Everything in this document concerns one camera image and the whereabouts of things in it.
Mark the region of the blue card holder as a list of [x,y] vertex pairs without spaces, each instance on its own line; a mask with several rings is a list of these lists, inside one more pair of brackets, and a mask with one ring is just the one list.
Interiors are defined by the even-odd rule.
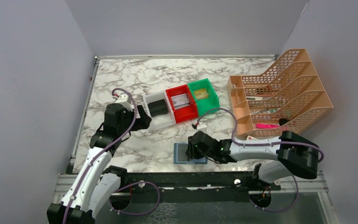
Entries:
[[189,159],[186,156],[187,147],[188,147],[187,143],[174,143],[173,146],[174,164],[184,164],[184,165],[207,164],[207,159],[205,157],[201,159]]

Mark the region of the gold credit card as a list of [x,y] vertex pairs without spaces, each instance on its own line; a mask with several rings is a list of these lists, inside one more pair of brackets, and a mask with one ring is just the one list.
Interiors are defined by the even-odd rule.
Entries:
[[194,98],[196,100],[202,100],[202,99],[206,99],[209,97],[208,91],[206,88],[202,88],[202,89],[198,89],[193,91],[194,94]]

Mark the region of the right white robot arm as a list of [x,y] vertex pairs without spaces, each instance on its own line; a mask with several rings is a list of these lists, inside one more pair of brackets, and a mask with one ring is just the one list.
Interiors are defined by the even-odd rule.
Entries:
[[264,140],[216,140],[197,131],[188,138],[186,156],[189,159],[205,157],[219,164],[267,160],[266,164],[254,168],[254,179],[264,185],[292,175],[316,179],[318,164],[324,158],[317,144],[292,131]]

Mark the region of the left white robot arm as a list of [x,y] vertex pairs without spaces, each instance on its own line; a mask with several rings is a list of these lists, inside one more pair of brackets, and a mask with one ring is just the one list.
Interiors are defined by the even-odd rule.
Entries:
[[50,224],[93,224],[104,201],[128,183],[127,169],[107,164],[122,138],[130,132],[148,129],[151,117],[143,106],[113,103],[106,107],[104,121],[90,140],[86,161],[72,186],[59,203],[47,210]]

